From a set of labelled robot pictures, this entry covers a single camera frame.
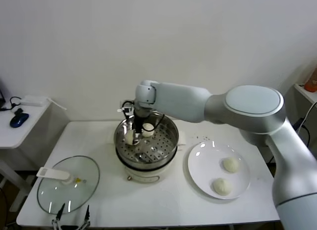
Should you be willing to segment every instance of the blue mouse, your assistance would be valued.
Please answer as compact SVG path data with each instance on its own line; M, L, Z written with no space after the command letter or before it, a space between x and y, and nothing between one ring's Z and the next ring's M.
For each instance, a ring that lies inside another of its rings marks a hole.
M20 113L16 116L14 116L10 121L10 126L12 128L18 128L20 127L27 119L29 118L29 114L26 113Z

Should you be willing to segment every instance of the metal tongs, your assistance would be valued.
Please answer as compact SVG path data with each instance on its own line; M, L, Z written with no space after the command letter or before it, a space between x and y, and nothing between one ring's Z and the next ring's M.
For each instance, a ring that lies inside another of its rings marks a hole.
M88 205L87 210L86 210L84 223L80 227L79 226L72 226L72 225L63 225L63 226L59 227L59 221L60 221L61 215L63 213L64 207L65 207L65 203L63 203L61 209L58 211L56 218L52 220L52 225L53 225L54 230L84 230L90 226L90 221L89 221L90 214L89 214L89 205Z

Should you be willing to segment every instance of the white table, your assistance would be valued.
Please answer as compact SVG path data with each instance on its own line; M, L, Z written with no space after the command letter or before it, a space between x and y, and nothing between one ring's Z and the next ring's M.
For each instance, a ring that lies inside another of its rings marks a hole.
M166 227L224 225L279 219L271 196L273 177L258 149L243 140L236 128L203 122L175 121L185 132L187 145L176 153L170 175L155 184L129 182L107 137L118 122L71 122L65 128L45 166L86 155L99 165L96 192L80 209L63 215L62 225L79 225L90 205L91 227ZM191 147L206 138L227 143L245 158L252 173L249 189L238 199L218 200L204 194L191 180L187 156ZM21 226L50 227L55 215L37 203L37 179L18 217Z
M25 106L22 105L24 113L29 114L29 118L18 128L12 128L10 126L10 120L14 117L11 111L0 112L0 149L13 149L18 148L27 135L30 133L32 128L35 126L37 121L41 118L44 112L50 105L50 101L43 106ZM10 103L5 104L4 107L10 107ZM4 176L0 187L2 187L6 180L12 182L15 186L20 189L15 201L13 202L10 211L16 212L19 209L25 196L31 190L30 183L34 179L34 176L28 176L27 180L23 180L16 172L11 169L4 161L0 160L0 174Z

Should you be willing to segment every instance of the orange bottle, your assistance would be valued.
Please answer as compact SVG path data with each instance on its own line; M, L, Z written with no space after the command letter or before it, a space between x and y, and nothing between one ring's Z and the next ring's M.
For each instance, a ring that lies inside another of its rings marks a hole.
M317 68L315 68L313 74L304 85L304 89L309 92L317 91Z

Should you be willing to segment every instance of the glass lid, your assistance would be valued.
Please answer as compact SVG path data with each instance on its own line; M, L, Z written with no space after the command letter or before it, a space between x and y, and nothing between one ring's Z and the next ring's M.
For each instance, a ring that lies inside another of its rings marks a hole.
M78 209L90 199L98 186L99 166L90 157L69 157L55 164L53 169L68 172L70 180L42 179L37 199L40 207L50 214L57 214L64 203L63 213Z

